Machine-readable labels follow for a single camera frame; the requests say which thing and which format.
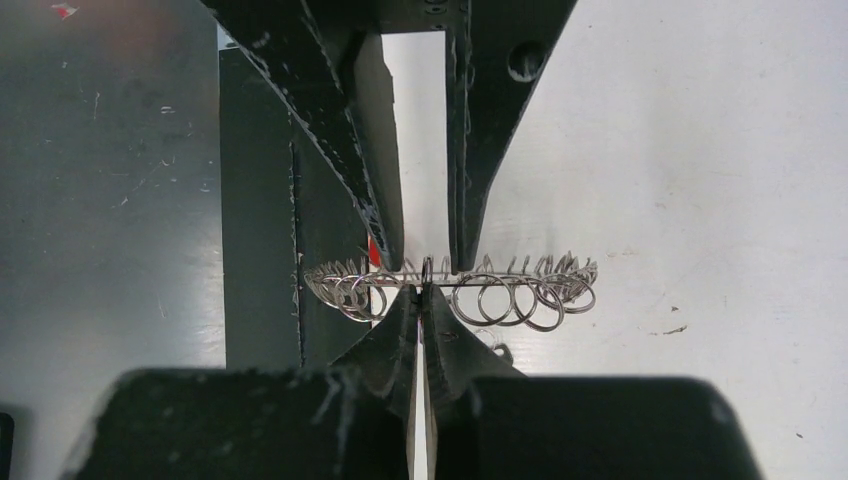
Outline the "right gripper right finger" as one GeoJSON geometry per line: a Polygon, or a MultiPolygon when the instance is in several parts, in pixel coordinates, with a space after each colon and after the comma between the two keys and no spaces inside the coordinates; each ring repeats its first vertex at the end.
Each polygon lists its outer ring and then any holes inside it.
{"type": "Polygon", "coordinates": [[[421,294],[434,479],[758,479],[729,403],[685,377],[527,376],[421,294]]]}

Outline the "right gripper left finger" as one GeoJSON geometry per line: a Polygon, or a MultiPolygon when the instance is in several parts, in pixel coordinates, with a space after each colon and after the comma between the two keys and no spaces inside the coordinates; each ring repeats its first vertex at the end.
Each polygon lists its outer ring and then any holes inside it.
{"type": "Polygon", "coordinates": [[[322,368],[150,368],[120,376],[66,479],[409,479],[418,295],[322,368]]]}

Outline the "metal disc with key rings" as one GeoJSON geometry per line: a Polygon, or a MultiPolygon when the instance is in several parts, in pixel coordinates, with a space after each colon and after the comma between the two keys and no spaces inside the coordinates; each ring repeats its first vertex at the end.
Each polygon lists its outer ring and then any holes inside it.
{"type": "Polygon", "coordinates": [[[370,264],[366,258],[334,261],[311,268],[304,281],[321,303],[358,323],[377,323],[388,314],[403,287],[421,292],[426,285],[441,292],[451,312],[477,328],[525,326],[549,333],[571,315],[591,311],[598,263],[572,252],[562,256],[514,256],[502,265],[484,256],[466,272],[452,273],[450,259],[406,259],[398,272],[370,264]]]}

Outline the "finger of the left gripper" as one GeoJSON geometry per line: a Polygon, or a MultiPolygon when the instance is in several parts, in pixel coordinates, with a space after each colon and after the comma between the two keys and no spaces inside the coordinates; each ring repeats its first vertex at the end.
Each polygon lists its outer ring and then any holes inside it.
{"type": "Polygon", "coordinates": [[[392,82],[376,1],[207,1],[330,165],[383,267],[404,263],[392,82]]]}
{"type": "Polygon", "coordinates": [[[445,31],[451,269],[473,269],[489,192],[553,48],[568,0],[459,1],[445,31]]]}

